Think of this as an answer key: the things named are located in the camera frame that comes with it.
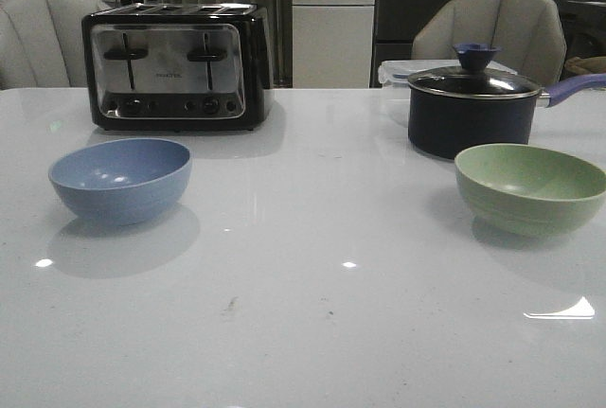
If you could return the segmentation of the blue bowl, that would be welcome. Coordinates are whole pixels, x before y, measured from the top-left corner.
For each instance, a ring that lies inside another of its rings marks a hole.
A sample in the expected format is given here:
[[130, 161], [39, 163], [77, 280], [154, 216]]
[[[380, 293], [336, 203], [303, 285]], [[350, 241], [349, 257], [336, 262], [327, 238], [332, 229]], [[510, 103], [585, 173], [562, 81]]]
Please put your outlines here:
[[79, 149], [57, 160], [48, 178], [81, 219], [107, 225], [151, 220], [174, 206], [191, 173], [190, 150], [160, 138], [125, 138]]

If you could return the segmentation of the green bowl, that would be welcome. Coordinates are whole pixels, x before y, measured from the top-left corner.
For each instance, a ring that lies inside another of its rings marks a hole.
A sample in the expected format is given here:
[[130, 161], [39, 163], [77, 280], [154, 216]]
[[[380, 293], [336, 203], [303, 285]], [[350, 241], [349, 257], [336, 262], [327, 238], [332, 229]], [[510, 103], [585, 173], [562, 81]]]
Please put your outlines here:
[[458, 190], [479, 219], [527, 237], [573, 232], [605, 203], [605, 171], [577, 156], [521, 144], [471, 147], [454, 159]]

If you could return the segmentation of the clear plastic food container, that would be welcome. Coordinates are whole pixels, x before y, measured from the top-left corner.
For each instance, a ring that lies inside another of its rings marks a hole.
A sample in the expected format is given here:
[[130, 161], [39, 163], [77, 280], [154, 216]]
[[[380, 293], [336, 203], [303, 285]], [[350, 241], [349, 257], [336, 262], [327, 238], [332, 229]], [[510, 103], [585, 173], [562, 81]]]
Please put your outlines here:
[[458, 60], [386, 60], [378, 67], [375, 82], [381, 88], [407, 88], [410, 75], [449, 66], [459, 66]]

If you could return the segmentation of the dark blue saucepan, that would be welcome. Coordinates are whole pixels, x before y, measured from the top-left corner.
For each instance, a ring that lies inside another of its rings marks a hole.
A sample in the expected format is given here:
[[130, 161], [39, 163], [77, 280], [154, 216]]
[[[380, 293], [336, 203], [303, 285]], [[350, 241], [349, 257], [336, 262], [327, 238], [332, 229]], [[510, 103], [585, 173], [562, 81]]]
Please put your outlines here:
[[583, 75], [541, 86], [524, 98], [449, 98], [410, 86], [408, 138], [419, 150], [446, 159], [489, 143], [528, 142], [535, 109], [555, 106], [581, 85], [605, 84], [603, 74]]

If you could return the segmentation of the white refrigerator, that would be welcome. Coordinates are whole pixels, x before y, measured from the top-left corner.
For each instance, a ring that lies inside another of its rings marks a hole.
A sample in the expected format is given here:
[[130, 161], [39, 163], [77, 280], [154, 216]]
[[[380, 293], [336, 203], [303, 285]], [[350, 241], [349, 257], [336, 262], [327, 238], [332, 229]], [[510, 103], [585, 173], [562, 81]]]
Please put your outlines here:
[[292, 0], [295, 88], [366, 88], [375, 0]]

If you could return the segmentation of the black and chrome toaster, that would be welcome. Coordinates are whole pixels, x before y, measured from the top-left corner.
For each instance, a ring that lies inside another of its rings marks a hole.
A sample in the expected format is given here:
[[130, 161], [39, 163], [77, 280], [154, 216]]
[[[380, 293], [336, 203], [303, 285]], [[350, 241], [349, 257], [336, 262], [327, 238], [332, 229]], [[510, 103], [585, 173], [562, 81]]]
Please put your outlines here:
[[266, 8], [134, 4], [89, 14], [92, 120], [110, 131], [252, 130], [274, 86]]

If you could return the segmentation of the glass pot lid blue knob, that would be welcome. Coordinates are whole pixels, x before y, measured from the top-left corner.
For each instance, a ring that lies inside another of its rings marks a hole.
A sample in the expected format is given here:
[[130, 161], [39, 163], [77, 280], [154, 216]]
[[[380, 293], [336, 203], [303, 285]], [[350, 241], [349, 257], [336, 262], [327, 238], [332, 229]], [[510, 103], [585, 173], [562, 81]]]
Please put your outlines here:
[[457, 65], [418, 71], [407, 77], [412, 89], [449, 98], [524, 98], [537, 94], [534, 80], [506, 70], [489, 68], [500, 46], [453, 44]]

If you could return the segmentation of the dark counter cabinet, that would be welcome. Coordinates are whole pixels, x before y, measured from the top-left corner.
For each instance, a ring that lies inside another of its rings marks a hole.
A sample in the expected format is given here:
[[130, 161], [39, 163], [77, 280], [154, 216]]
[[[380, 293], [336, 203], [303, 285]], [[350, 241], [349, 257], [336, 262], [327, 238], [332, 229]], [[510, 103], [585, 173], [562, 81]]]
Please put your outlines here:
[[[450, 0], [375, 0], [371, 81], [385, 60], [411, 57], [414, 37]], [[605, 54], [605, 0], [554, 0], [560, 10], [567, 58]]]

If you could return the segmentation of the right beige chair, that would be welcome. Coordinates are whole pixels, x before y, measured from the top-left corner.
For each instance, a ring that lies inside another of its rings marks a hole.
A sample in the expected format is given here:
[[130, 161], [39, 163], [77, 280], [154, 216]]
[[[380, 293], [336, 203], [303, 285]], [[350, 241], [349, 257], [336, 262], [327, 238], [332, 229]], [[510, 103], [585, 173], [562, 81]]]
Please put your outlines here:
[[454, 59], [460, 43], [499, 46], [497, 62], [541, 85], [560, 80], [567, 50], [553, 0], [451, 0], [415, 37], [411, 58]]

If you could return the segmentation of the beige chair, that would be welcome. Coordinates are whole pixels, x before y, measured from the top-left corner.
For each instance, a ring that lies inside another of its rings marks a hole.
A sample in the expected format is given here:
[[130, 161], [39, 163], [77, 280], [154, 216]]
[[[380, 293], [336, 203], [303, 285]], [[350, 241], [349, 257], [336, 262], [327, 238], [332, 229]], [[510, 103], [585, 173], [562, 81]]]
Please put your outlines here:
[[81, 21], [100, 0], [2, 0], [1, 88], [87, 85]]
[[553, 0], [451, 0], [415, 37], [411, 58], [454, 59], [460, 43], [499, 46], [497, 62], [541, 85], [560, 80], [567, 50]]

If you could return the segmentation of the left beige chair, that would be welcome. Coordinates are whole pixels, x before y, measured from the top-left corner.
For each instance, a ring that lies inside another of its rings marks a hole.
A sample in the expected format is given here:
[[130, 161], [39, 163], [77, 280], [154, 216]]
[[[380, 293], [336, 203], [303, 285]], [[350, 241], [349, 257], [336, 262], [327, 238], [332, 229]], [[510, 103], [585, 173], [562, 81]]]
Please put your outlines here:
[[87, 85], [81, 21], [100, 0], [2, 0], [1, 88]]

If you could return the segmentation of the brown basket at right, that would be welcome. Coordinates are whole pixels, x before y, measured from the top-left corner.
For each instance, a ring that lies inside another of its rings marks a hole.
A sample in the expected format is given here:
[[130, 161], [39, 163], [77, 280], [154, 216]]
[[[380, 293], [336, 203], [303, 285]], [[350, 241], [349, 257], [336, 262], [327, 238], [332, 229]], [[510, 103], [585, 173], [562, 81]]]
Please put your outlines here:
[[[590, 58], [579, 58], [573, 57], [568, 59], [564, 63], [564, 70], [572, 74], [573, 76], [583, 76], [583, 75], [593, 75], [593, 74], [604, 74], [605, 73], [605, 57], [597, 56]], [[578, 81], [575, 83], [574, 88], [571, 90], [571, 93], [574, 94], [576, 92], [580, 92], [586, 89], [598, 89], [604, 90], [605, 85], [597, 85], [586, 83], [581, 85]]]

